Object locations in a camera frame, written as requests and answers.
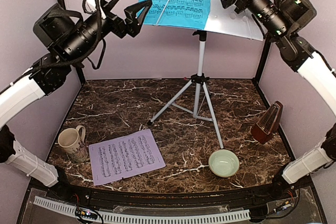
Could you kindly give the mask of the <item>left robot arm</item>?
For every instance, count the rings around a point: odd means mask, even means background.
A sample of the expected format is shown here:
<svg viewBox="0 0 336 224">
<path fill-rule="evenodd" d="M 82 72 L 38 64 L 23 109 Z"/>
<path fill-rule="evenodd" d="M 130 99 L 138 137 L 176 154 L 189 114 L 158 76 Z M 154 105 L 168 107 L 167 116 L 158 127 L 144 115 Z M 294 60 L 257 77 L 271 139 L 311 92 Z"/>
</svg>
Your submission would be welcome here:
<svg viewBox="0 0 336 224">
<path fill-rule="evenodd" d="M 112 13 L 118 1 L 83 0 L 82 8 L 88 14 L 87 19 L 79 12 L 53 5 L 33 27 L 48 54 L 1 92 L 1 162 L 53 188 L 63 201 L 74 197 L 74 189 L 67 184 L 65 172 L 25 149 L 7 124 L 30 104 L 60 88 L 72 67 L 82 64 L 106 35 L 113 33 L 123 38 L 139 34 L 152 1 L 144 0 L 128 6 L 124 10 L 125 19 Z"/>
</svg>

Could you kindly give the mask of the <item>brown wooden metronome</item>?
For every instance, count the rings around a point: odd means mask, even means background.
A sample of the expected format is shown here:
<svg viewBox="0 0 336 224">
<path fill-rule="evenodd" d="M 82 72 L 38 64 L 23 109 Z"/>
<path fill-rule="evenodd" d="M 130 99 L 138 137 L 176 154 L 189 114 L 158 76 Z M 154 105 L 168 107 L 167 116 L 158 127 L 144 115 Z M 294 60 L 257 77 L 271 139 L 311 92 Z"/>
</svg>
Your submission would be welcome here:
<svg viewBox="0 0 336 224">
<path fill-rule="evenodd" d="M 270 141 L 278 130 L 282 111 L 282 103 L 274 102 L 251 128 L 252 137 L 260 144 Z"/>
</svg>

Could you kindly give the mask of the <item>purple sheet music page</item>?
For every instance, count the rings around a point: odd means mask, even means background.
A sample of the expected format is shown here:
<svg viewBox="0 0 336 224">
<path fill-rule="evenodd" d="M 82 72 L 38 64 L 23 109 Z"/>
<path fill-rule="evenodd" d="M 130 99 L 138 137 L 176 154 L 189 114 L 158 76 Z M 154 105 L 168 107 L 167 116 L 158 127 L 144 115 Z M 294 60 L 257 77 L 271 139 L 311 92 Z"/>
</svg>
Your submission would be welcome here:
<svg viewBox="0 0 336 224">
<path fill-rule="evenodd" d="M 95 186 L 166 166 L 150 129 L 91 144 L 89 156 Z"/>
</svg>

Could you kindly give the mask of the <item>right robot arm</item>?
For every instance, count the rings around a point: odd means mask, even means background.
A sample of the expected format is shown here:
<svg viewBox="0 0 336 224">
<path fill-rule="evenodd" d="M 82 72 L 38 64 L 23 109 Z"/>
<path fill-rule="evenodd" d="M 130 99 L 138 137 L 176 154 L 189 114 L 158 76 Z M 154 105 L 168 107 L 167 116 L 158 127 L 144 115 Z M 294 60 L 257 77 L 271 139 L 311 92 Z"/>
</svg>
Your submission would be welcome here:
<svg viewBox="0 0 336 224">
<path fill-rule="evenodd" d="M 332 112 L 335 111 L 335 69 L 325 57 L 314 49 L 298 32 L 315 18 L 317 11 L 309 0 L 220 0 L 224 9 L 235 5 L 235 12 L 249 10 L 255 19 L 267 29 L 275 42 L 283 61 L 307 80 L 324 99 Z M 335 163 L 335 127 L 324 140 L 295 161 L 285 165 L 272 180 L 268 195 L 280 199 L 288 191 L 288 185 L 304 176 L 327 168 Z"/>
</svg>

